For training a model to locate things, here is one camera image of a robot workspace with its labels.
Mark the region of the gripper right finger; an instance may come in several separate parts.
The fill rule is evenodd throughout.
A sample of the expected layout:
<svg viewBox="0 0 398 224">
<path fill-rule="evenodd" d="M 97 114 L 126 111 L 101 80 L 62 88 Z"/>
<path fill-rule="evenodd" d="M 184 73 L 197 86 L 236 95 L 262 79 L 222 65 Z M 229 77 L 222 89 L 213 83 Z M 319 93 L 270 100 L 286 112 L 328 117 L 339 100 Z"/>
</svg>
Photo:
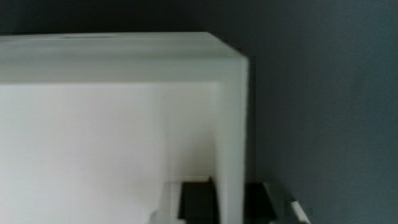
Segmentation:
<svg viewBox="0 0 398 224">
<path fill-rule="evenodd" d="M 243 224 L 312 224 L 298 200 L 273 183 L 245 184 Z"/>
</svg>

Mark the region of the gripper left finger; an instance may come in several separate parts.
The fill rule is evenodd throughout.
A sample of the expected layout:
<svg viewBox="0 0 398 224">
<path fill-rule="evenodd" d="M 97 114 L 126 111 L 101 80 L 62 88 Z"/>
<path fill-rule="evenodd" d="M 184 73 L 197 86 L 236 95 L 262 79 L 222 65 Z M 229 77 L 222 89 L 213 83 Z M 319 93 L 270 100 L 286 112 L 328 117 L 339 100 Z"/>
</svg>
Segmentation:
<svg viewBox="0 0 398 224">
<path fill-rule="evenodd" d="M 184 224 L 218 224 L 218 199 L 213 179 L 181 184 L 177 219 Z"/>
</svg>

